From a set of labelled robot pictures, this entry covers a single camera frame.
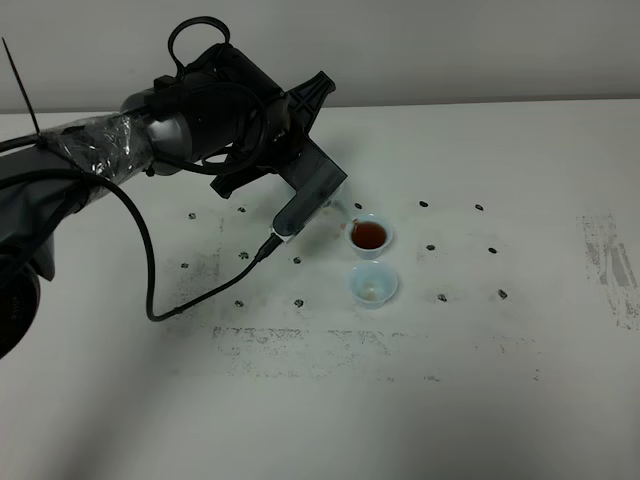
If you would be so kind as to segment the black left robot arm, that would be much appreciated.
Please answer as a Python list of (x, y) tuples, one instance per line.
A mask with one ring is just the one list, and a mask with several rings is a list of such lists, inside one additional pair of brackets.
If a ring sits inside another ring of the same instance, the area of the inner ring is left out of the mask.
[(119, 113), (3, 141), (2, 352), (23, 339), (40, 283), (55, 275), (58, 225), (106, 194), (120, 195), (138, 174), (207, 175), (222, 198), (275, 174), (294, 194), (257, 259), (299, 234), (346, 179), (309, 136), (334, 88), (318, 73), (285, 91), (238, 49), (217, 44), (130, 96)]

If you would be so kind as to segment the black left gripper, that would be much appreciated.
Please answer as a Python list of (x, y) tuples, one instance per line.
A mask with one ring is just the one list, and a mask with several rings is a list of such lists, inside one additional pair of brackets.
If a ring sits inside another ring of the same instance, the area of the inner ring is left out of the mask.
[(334, 174), (335, 163), (309, 138), (326, 97), (334, 91), (335, 83), (324, 72), (287, 91), (267, 109), (269, 133), (257, 159), (239, 172), (215, 177), (211, 188), (227, 199), (268, 174), (281, 176), (296, 190), (317, 174)]

